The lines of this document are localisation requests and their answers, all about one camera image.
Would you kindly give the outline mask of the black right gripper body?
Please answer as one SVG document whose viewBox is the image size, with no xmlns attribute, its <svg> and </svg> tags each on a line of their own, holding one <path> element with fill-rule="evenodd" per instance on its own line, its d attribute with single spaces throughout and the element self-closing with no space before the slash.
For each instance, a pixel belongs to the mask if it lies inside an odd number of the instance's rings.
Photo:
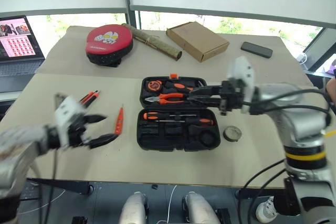
<svg viewBox="0 0 336 224">
<path fill-rule="evenodd" d="M 221 115 L 227 115 L 227 112 L 230 112 L 233 109 L 242 108 L 245 87 L 246 85 L 241 79 L 222 81 L 222 86 L 218 93 L 221 98 L 218 107 Z"/>
</svg>

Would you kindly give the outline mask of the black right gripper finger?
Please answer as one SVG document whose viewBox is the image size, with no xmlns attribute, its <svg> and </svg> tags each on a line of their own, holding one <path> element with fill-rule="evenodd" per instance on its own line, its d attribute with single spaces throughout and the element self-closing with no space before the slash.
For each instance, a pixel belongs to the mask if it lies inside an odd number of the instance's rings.
<svg viewBox="0 0 336 224">
<path fill-rule="evenodd" d="M 206 96 L 211 97 L 213 95 L 219 95 L 222 89 L 221 85 L 215 86 L 201 86 L 189 92 L 189 97 L 196 97 L 196 96 Z"/>
<path fill-rule="evenodd" d="M 189 96 L 187 100 L 195 102 L 195 103 L 199 103 L 205 107 L 219 107 L 222 101 L 221 98 L 214 98 L 214 97 L 209 97 L 205 95 Z"/>
</svg>

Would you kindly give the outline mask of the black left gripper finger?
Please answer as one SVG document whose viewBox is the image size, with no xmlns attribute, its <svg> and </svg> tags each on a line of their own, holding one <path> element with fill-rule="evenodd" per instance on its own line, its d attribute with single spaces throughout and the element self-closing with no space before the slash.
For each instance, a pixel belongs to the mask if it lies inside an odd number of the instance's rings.
<svg viewBox="0 0 336 224">
<path fill-rule="evenodd" d="M 85 115 L 84 123 L 85 124 L 98 123 L 100 121 L 105 120 L 106 118 L 107 118 L 106 116 L 100 114 Z"/>
<path fill-rule="evenodd" d="M 114 141 L 117 137 L 118 137 L 117 134 L 106 134 L 106 135 L 99 136 L 98 138 L 89 141 L 88 147 L 90 149 L 93 149 L 93 148 L 107 145 L 110 142 Z"/>
</svg>

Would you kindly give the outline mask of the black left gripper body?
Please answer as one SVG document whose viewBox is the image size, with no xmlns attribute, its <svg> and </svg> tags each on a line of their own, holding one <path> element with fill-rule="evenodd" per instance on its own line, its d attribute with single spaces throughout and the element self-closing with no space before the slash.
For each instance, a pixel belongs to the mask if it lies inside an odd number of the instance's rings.
<svg viewBox="0 0 336 224">
<path fill-rule="evenodd" d="M 78 147 L 88 139 L 85 136 L 86 117 L 83 114 L 61 116 L 59 118 L 60 148 Z"/>
</svg>

